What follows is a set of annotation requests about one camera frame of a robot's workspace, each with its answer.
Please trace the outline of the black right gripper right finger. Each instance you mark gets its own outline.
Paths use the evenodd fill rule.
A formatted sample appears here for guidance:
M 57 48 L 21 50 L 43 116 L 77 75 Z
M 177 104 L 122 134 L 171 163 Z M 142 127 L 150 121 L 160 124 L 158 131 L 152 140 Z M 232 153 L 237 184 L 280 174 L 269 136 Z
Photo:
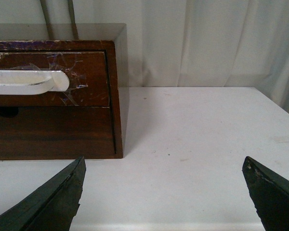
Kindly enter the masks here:
M 247 156 L 242 172 L 266 231 L 289 231 L 289 180 Z

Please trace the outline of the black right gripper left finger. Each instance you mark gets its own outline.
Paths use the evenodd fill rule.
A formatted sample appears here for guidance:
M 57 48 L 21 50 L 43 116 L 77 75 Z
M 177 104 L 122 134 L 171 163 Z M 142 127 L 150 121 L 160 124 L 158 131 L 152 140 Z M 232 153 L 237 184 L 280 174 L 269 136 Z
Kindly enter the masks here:
M 79 209 L 86 172 L 79 157 L 0 215 L 0 231 L 68 231 Z

